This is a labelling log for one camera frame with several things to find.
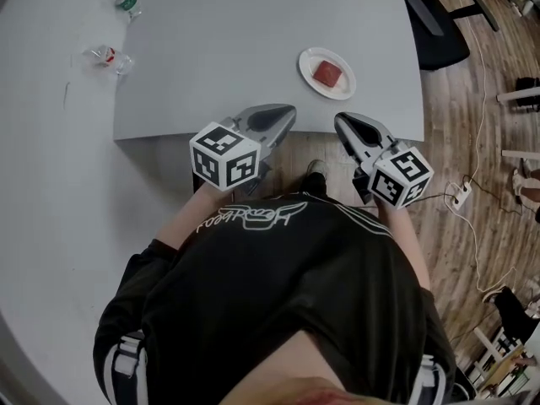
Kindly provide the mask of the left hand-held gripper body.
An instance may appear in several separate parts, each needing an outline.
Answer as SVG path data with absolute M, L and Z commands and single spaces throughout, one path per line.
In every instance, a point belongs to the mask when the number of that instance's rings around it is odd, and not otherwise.
M 211 122 L 189 141 L 192 171 L 222 192 L 253 192 L 271 170 L 276 142 L 255 140 L 239 116 Z

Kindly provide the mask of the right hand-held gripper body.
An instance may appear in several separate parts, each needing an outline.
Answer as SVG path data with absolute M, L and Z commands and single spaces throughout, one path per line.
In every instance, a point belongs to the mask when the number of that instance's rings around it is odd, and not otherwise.
M 354 173 L 353 185 L 364 204 L 377 198 L 395 209 L 418 200 L 434 170 L 415 147 L 396 141 L 376 158 L 368 158 Z

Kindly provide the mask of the white round plate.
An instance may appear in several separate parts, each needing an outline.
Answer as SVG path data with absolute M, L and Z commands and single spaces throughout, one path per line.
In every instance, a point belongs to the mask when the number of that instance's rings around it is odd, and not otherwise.
M 334 88 L 328 88 L 312 78 L 321 61 L 327 60 L 343 71 L 342 76 L 338 80 Z M 311 47 L 300 53 L 298 59 L 298 67 L 302 78 L 312 87 L 318 94 L 331 100 L 348 100 L 351 99 L 356 92 L 356 77 L 352 68 L 345 60 L 333 51 L 322 47 Z

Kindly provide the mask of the translucent red plastic piece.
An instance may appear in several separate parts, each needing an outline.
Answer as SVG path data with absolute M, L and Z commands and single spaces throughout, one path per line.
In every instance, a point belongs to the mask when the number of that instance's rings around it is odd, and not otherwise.
M 313 73 L 312 78 L 328 88 L 334 88 L 342 76 L 342 73 L 343 71 L 340 67 L 327 60 L 323 60 Z

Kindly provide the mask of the person's left forearm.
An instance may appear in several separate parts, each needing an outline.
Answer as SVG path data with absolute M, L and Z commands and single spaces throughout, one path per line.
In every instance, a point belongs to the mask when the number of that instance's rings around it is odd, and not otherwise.
M 230 199 L 231 191 L 222 192 L 204 183 L 174 218 L 159 230 L 155 239 L 178 250 L 204 220 L 226 205 Z

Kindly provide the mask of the person's right forearm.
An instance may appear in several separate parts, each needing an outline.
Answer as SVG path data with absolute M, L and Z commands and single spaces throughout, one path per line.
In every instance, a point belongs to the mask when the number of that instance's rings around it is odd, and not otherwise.
M 420 286 L 431 290 L 427 263 L 407 209 L 395 209 L 380 200 L 375 203 L 379 220 L 391 231 L 395 242 L 409 260 Z

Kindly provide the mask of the person's grey shoe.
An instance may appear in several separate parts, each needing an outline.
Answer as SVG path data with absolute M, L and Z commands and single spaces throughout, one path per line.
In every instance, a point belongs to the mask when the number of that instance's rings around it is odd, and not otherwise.
M 302 191 L 312 195 L 326 196 L 327 174 L 328 168 L 324 161 L 320 159 L 311 161 L 302 181 Z

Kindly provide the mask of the white power strip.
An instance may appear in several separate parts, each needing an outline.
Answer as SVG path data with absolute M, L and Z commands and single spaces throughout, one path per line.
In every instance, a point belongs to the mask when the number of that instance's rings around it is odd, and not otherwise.
M 445 201 L 455 212 L 458 212 L 465 204 L 466 200 L 472 194 L 472 188 L 468 181 L 461 185 L 455 182 L 448 182 L 445 187 Z

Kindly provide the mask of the black mesh office chair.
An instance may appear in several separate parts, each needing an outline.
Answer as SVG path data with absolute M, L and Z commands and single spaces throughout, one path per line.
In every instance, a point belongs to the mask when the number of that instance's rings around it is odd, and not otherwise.
M 419 68 L 437 71 L 466 60 L 470 56 L 467 42 L 458 28 L 458 19 L 481 15 L 492 31 L 500 30 L 495 17 L 483 2 L 448 11 L 440 0 L 405 0 L 413 29 Z

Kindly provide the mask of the person's black printed shirt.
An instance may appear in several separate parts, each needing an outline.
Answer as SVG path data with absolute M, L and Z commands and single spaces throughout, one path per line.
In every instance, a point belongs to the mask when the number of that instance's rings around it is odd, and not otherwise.
M 133 255 L 94 370 L 113 405 L 219 405 L 297 332 L 350 392 L 449 400 L 456 362 L 433 295 L 375 216 L 308 194 L 233 203 L 173 248 Z

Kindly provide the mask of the red label plastic bottle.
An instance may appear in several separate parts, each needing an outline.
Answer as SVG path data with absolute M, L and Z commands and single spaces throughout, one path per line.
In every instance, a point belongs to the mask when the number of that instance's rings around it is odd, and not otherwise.
M 91 47 L 84 50 L 82 55 L 91 65 L 119 76 L 128 74 L 134 66 L 134 61 L 127 54 L 107 45 Z

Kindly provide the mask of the black backpack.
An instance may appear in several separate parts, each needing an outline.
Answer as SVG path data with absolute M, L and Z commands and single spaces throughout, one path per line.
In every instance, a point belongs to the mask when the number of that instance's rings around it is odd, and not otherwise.
M 494 305 L 499 312 L 505 335 L 525 344 L 540 320 L 530 317 L 511 289 L 506 286 L 494 297 Z

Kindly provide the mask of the green label plastic bottle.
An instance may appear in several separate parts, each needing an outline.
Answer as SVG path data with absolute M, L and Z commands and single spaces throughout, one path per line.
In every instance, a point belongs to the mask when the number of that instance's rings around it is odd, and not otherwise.
M 142 13 L 139 0 L 107 0 L 107 2 L 128 22 L 132 22 Z

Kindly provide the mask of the white rack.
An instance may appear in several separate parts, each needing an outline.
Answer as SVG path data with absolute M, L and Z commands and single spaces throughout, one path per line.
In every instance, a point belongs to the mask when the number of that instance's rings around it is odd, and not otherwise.
M 509 339 L 501 327 L 492 337 L 479 327 L 472 333 L 481 349 L 476 357 L 464 359 L 461 369 L 478 397 L 508 397 L 540 389 L 540 365 L 515 362 L 532 358 L 521 341 Z

